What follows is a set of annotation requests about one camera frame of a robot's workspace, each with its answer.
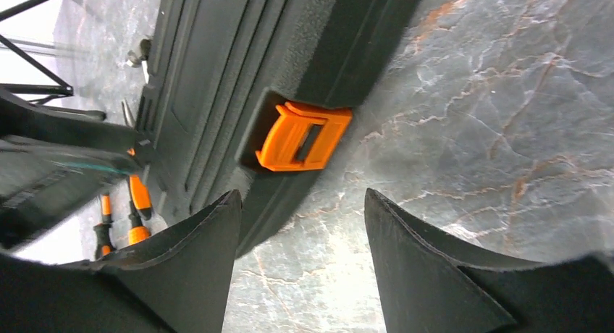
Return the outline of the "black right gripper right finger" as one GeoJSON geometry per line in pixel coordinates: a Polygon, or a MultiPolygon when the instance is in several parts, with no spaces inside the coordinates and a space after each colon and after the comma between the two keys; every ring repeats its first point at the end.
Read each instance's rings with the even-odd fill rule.
{"type": "Polygon", "coordinates": [[[613,253],[543,263],[480,248],[368,189],[388,332],[611,332],[613,253]]]}

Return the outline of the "black plastic tool case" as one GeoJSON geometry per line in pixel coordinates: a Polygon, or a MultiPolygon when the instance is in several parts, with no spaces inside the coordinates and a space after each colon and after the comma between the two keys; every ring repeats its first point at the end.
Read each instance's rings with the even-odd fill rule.
{"type": "Polygon", "coordinates": [[[237,254],[276,234],[327,165],[420,0],[161,0],[137,129],[176,224],[229,190],[237,254]]]}

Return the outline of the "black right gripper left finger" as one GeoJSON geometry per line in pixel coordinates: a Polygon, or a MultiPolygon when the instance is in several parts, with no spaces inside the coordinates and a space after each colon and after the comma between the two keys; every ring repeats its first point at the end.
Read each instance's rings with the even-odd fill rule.
{"type": "Polygon", "coordinates": [[[1,257],[3,332],[220,332],[241,223],[231,190],[97,261],[1,257]]]}

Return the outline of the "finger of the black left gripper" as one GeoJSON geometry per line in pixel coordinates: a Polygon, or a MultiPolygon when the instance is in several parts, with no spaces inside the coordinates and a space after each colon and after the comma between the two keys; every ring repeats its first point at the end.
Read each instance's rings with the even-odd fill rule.
{"type": "Polygon", "coordinates": [[[1,141],[1,248],[34,241],[141,169],[126,151],[1,141]]]}
{"type": "Polygon", "coordinates": [[[4,89],[1,134],[120,153],[144,140],[133,128],[32,106],[4,89]]]}

